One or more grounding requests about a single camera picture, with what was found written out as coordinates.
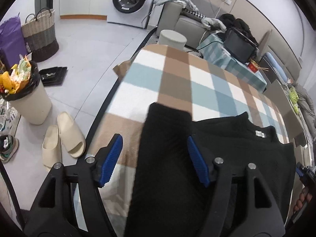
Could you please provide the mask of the right hand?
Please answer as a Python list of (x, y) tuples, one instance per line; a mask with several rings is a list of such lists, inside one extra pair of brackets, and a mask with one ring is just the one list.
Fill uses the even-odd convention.
[(305, 201), (310, 202), (311, 199), (312, 195), (309, 193), (309, 189), (304, 187), (299, 195), (299, 199), (296, 201), (296, 204), (293, 207), (293, 212), (299, 211), (303, 207), (303, 203)]

